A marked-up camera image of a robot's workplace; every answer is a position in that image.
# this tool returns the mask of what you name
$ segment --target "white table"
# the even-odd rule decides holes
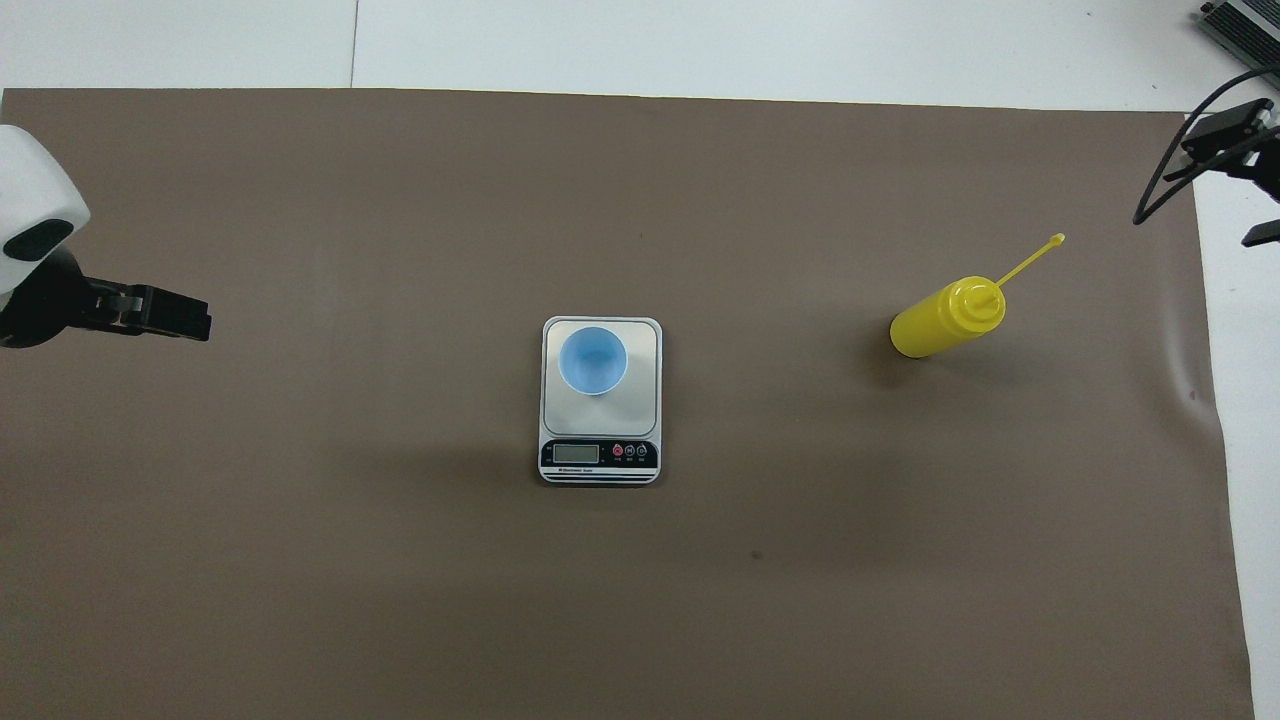
[[[0,87],[436,87],[1188,111],[1243,69],[1194,29],[1197,5],[8,0]],[[1275,96],[1253,81],[1226,101],[1260,95]],[[1280,247],[1239,245],[1253,224],[1280,218],[1280,205],[1215,174],[1197,181],[1196,208],[1253,696],[1260,719],[1280,719]]]

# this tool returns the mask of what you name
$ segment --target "yellow squeeze bottle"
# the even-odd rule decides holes
[[[943,287],[893,318],[890,340],[908,357],[927,357],[982,337],[1005,319],[1005,292],[1001,290],[1041,255],[1062,245],[1065,236],[1055,234],[1030,258],[1000,281],[970,275]]]

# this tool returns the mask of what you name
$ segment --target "metal device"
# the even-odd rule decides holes
[[[29,133],[0,126],[0,347],[67,327],[209,340],[209,305],[147,284],[84,277],[67,238],[88,223],[76,184]]]
[[[657,320],[547,320],[538,427],[538,471],[548,482],[652,483],[663,455]]]
[[[1140,225],[1192,181],[1211,170],[1252,181],[1280,202],[1280,127],[1272,120],[1271,113],[1275,104],[1260,97],[1204,115],[1204,110],[1228,90],[1249,78],[1276,72],[1280,72],[1280,64],[1263,65],[1236,76],[1192,110],[1169,141],[1165,155],[1151,174],[1147,188],[1138,200],[1138,209],[1134,210],[1133,224]],[[1172,184],[1152,200],[1161,179]],[[1254,225],[1242,245],[1254,247],[1275,241],[1280,241],[1280,220]]]
[[[1280,63],[1280,3],[1276,0],[1221,0],[1201,5],[1196,20],[1204,35],[1251,68]],[[1280,76],[1267,82],[1280,87]]]

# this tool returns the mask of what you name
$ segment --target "black cable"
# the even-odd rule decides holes
[[[1143,222],[1147,220],[1147,218],[1149,218],[1156,210],[1158,210],[1161,205],[1164,205],[1165,202],[1169,201],[1170,197],[1176,195],[1178,191],[1190,184],[1193,179],[1198,178],[1199,176],[1210,170],[1217,169],[1222,164],[1229,163],[1247,152],[1251,152],[1258,145],[1262,145],[1267,140],[1271,140],[1277,135],[1280,135],[1280,127],[1276,127],[1268,129],[1265,133],[1251,137],[1244,142],[1231,146],[1225,152],[1220,152],[1216,158],[1213,158],[1208,163],[1196,168],[1194,172],[1179,179],[1171,188],[1165,191],[1164,195],[1157,197],[1153,204],[1151,204],[1149,206],[1147,205],[1147,201],[1151,200],[1152,191],[1156,190],[1156,183],[1160,182],[1160,174],[1169,165],[1169,159],[1172,158],[1174,152],[1178,151],[1178,145],[1183,141],[1184,137],[1187,137],[1187,131],[1189,131],[1190,127],[1196,124],[1196,120],[1201,117],[1202,113],[1204,113],[1204,109],[1208,108],[1215,100],[1221,97],[1222,94],[1226,92],[1228,90],[1231,90],[1233,87],[1240,85],[1247,79],[1252,79],[1258,76],[1265,76],[1267,73],[1280,73],[1280,63],[1263,65],[1261,68],[1249,70],[1244,74],[1235,76],[1234,78],[1220,85],[1217,90],[1211,92],[1208,97],[1206,97],[1199,105],[1196,106],[1194,110],[1192,110],[1192,114],[1187,117],[1187,122],[1183,123],[1183,127],[1178,128],[1178,133],[1174,135],[1174,140],[1169,142],[1169,147],[1165,150],[1164,158],[1161,158],[1160,163],[1156,165],[1156,172],[1151,174],[1151,181],[1147,183],[1147,190],[1142,192],[1142,199],[1138,201],[1138,209],[1134,210],[1133,224],[1140,225]]]

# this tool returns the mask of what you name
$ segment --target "bottle nozzle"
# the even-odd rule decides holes
[[[1057,233],[1053,237],[1048,238],[1048,242],[1044,243],[1044,247],[1041,247],[1036,252],[1032,252],[1030,258],[1023,260],[1021,263],[1018,264],[1016,268],[1014,268],[1012,270],[1009,270],[1009,273],[1005,274],[1005,277],[1002,277],[998,281],[996,281],[996,287],[1000,287],[1000,286],[1005,284],[1006,282],[1009,282],[1010,279],[1012,279],[1012,277],[1016,275],[1018,273],[1023,272],[1023,269],[1025,269],[1027,265],[1030,265],[1032,263],[1034,263],[1036,260],[1038,260],[1041,255],[1048,252],[1050,250],[1053,250],[1059,245],[1062,245],[1064,240],[1066,240],[1066,236],[1062,234],[1062,233]]]
[[[974,302],[974,305],[977,305],[978,307],[987,307],[988,305],[996,304],[996,293],[987,290],[986,287],[980,288],[974,295],[977,296],[977,302]]]

